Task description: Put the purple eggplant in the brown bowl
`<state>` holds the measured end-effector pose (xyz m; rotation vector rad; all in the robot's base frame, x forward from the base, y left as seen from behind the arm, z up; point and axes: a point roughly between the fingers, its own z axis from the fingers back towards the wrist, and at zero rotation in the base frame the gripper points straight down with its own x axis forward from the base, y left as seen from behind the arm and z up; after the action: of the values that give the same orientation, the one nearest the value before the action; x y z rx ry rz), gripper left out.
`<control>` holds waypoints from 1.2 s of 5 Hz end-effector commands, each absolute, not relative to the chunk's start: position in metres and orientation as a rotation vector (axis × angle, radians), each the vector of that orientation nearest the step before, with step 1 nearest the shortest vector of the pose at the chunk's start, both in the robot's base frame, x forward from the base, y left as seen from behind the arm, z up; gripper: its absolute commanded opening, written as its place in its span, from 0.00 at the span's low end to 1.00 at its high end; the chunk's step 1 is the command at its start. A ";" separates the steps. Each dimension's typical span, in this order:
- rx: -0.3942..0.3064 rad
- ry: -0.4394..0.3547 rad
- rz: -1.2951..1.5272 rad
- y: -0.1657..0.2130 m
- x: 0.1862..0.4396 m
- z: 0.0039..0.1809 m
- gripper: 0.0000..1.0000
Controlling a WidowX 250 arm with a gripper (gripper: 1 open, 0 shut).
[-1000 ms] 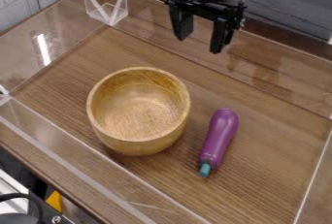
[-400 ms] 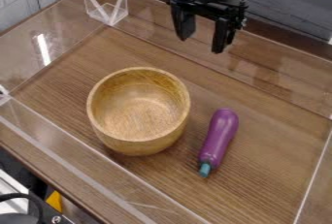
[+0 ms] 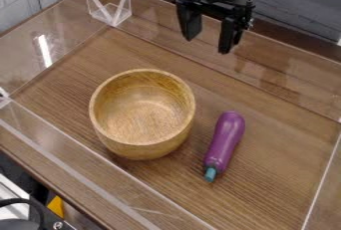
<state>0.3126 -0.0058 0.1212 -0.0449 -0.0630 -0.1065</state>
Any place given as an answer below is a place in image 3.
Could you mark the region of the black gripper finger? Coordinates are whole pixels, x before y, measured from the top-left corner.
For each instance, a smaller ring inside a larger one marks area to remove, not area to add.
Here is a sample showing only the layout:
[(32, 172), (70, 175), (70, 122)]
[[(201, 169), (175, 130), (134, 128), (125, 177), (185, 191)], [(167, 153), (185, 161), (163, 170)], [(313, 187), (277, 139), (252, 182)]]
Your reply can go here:
[(238, 44), (244, 32), (242, 22), (238, 19), (225, 17), (221, 21), (221, 31), (218, 39), (218, 52), (228, 54)]
[(175, 3), (175, 7), (182, 35), (191, 41), (202, 30), (201, 13), (194, 7), (179, 2)]

